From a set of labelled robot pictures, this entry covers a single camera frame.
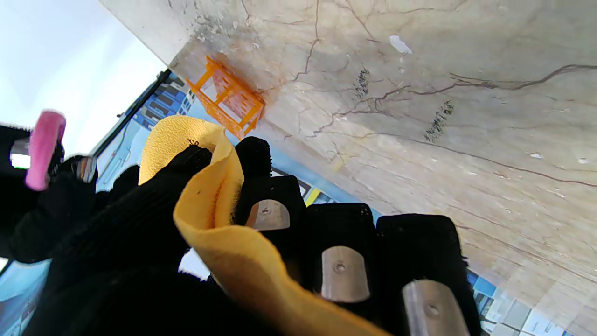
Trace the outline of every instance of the black fabric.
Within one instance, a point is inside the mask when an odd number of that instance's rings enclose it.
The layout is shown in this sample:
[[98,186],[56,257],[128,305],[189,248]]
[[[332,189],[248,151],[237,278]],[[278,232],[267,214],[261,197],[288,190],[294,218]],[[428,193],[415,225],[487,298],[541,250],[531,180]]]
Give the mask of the black fabric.
[[[400,289],[413,279],[433,279],[453,290],[471,335],[480,334],[466,263],[448,218],[385,217],[376,231],[366,204],[325,204],[305,210],[294,177],[269,178],[266,142],[248,138],[236,151],[246,178],[240,203],[251,205],[271,197],[290,209],[301,204],[291,219],[296,224],[291,228],[298,230],[284,239],[269,238],[283,255],[305,257],[300,272],[307,290],[316,289],[317,272],[321,277],[321,252],[348,246],[365,258],[373,296],[341,306],[376,323],[382,315],[383,328],[402,334]],[[138,172],[130,168],[115,183],[116,191],[99,196],[102,204],[95,203],[93,210],[86,207],[92,217],[75,225],[51,253],[48,279],[25,335],[275,334],[258,316],[231,302],[213,278],[200,281],[178,273],[189,247],[174,224],[174,206],[189,179],[210,161],[207,149],[191,145],[141,186],[133,183]],[[60,181],[60,171],[57,176],[54,182]],[[57,192],[54,202],[77,204],[72,197]],[[240,211],[235,220],[242,224],[246,216]],[[391,299],[378,304],[381,297]]]
[[88,184],[78,180],[75,165],[81,158],[72,157],[59,165],[48,189],[41,193],[31,191],[22,181],[7,179],[17,185],[9,189],[12,208],[4,209],[10,221],[2,225],[1,256],[23,263],[51,258],[64,236],[89,220],[97,174]]
[[177,271],[189,247],[172,212],[210,161],[188,147],[75,230],[54,253],[25,335],[274,334],[217,285]]
[[471,335],[481,334],[481,325],[467,281],[458,232],[450,218],[405,214],[382,216],[377,221],[383,297],[383,323],[394,334],[405,332],[407,322],[402,287],[419,279],[447,285],[460,306]]
[[299,226],[305,210],[298,182],[294,176],[261,177],[245,181],[233,216],[237,225],[245,225],[253,205],[260,201],[275,200],[284,205],[290,215],[290,227],[261,232],[276,246],[283,259],[298,254],[297,244],[301,235]]
[[334,246],[349,247],[363,256],[371,296],[358,303],[336,303],[370,321],[378,322],[377,251],[373,215],[367,204],[331,203],[307,207],[302,275],[306,288],[321,293],[322,253]]
[[272,174],[272,158],[267,141],[249,136],[235,147],[245,180]]

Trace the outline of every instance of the metal screw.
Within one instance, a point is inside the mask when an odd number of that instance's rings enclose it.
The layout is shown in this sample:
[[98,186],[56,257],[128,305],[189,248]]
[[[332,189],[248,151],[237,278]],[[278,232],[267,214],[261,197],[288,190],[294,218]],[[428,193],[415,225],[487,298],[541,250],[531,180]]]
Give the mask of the metal screw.
[[346,270],[346,266],[344,265],[342,260],[338,260],[333,267],[334,272],[340,274]]
[[434,304],[428,304],[425,307],[425,314],[431,318],[436,318],[439,316],[439,308]]

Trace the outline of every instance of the dark stain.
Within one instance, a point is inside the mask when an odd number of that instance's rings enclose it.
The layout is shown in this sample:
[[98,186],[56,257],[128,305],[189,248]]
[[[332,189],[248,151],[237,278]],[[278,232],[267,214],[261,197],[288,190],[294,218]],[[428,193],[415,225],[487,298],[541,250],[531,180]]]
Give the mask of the dark stain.
[[435,112],[435,118],[431,126],[423,132],[423,136],[427,141],[435,143],[437,138],[443,134],[445,122],[452,113],[454,113],[454,107],[449,100],[446,100],[440,111]]

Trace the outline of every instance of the sky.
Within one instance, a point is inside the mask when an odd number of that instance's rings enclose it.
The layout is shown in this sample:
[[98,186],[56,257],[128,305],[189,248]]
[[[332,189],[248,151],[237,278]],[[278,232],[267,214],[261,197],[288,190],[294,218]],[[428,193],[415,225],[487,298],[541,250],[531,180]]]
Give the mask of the sky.
[[88,153],[166,66],[98,0],[0,0],[0,123],[66,116],[66,155]]

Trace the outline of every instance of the blue building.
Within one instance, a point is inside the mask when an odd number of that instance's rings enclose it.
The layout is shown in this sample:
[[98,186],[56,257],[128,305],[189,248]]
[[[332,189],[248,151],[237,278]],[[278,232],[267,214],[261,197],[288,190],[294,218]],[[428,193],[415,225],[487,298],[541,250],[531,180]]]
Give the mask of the blue building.
[[[151,130],[158,121],[169,115],[175,115],[179,111],[186,98],[188,89],[184,81],[176,77],[176,75],[170,74],[169,79],[158,87],[154,94],[151,95],[147,102],[133,116],[133,120],[143,128]],[[128,115],[131,112],[133,105],[134,103],[128,108],[125,114]]]

